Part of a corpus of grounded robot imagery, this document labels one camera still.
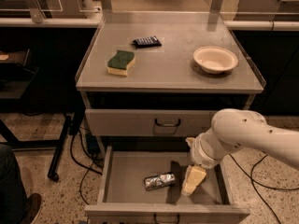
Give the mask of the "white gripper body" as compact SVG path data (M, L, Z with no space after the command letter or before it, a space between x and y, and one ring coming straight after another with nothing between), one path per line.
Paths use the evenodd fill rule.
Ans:
M200 133L194 138L195 142L190 147L191 160L195 165L204 169L215 167L221 163L226 155L242 149L240 145L230 145L222 142L211 129L205 133Z

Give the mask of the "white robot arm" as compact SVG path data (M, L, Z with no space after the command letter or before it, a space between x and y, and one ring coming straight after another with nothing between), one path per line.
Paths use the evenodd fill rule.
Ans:
M269 125L250 110L223 109L211 120L210 128L196 137L187 137L193 165L189 165L181 193L190 196L206 177L206 170L221 163L243 147L260 150L292 168L299 169L299 132Z

